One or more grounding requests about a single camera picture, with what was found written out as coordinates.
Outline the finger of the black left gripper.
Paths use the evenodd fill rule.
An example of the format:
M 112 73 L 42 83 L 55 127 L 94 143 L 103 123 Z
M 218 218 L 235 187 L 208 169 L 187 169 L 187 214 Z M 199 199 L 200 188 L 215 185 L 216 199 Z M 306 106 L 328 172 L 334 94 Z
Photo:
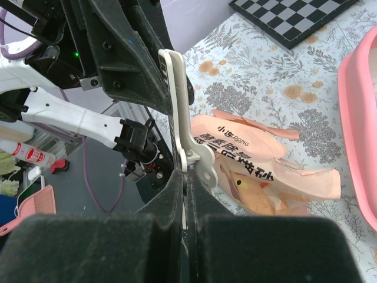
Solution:
M 136 1 L 89 2 L 88 39 L 106 95 L 171 115 L 172 105 L 146 105 L 150 84 L 146 79 L 147 58 L 135 30 Z
M 160 71 L 158 51 L 174 48 L 167 31 L 160 1 L 135 2 L 135 30 L 141 38 L 147 58 L 146 79 L 150 86 L 146 105 L 170 106 L 168 87 Z

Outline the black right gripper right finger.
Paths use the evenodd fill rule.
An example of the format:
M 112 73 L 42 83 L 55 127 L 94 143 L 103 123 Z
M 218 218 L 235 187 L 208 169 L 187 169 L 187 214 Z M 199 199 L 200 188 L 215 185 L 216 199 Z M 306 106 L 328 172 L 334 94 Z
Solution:
M 191 282 L 361 282 L 345 236 L 316 217 L 236 216 L 187 173 Z

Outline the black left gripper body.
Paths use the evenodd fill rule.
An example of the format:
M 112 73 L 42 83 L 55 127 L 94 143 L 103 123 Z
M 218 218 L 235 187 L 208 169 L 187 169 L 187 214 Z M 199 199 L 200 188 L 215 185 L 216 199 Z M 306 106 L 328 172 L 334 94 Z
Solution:
M 29 14 L 36 18 L 32 34 L 42 42 L 29 55 L 29 66 L 63 90 L 101 86 L 84 18 L 89 3 L 29 1 Z

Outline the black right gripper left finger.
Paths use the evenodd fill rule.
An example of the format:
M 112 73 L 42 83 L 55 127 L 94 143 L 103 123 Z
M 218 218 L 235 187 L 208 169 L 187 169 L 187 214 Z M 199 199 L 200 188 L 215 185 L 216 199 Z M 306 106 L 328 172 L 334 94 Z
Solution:
M 133 215 L 34 215 L 1 251 L 2 282 L 180 282 L 183 174 Z

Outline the orange cat litter bag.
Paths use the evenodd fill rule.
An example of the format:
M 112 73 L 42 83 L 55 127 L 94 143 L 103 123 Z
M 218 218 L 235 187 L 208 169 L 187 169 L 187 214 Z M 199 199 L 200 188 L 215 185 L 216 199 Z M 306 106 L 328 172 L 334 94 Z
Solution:
M 340 198 L 337 170 L 304 169 L 284 158 L 288 149 L 278 138 L 297 140 L 299 131 L 212 113 L 191 119 L 192 134 L 214 152 L 220 189 L 250 213 L 303 216 L 310 202 Z

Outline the brown bag sealing clip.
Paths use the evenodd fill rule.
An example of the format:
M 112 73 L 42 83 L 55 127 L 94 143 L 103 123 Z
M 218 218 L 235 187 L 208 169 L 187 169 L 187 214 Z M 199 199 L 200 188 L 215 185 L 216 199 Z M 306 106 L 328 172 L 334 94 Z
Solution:
M 212 189 L 218 184 L 217 173 L 213 167 L 215 156 L 209 146 L 197 143 L 191 132 L 184 58 L 179 52 L 160 49 L 158 59 L 162 76 L 168 86 L 173 108 L 169 123 L 174 162 L 184 176 L 187 176 L 189 168 L 193 168 L 201 182 L 204 183 L 204 187 Z

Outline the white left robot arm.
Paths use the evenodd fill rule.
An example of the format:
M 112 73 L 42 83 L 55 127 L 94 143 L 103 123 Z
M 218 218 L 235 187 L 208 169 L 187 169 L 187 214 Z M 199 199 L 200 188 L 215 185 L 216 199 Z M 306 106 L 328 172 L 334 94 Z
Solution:
M 194 91 L 172 49 L 159 1 L 2 1 L 30 24 L 27 39 L 1 44 L 1 120 L 49 124 L 92 138 L 135 162 L 152 162 L 151 123 L 110 117 L 59 99 L 49 88 L 102 88 L 111 99 L 153 108 L 170 121 L 176 155 Z

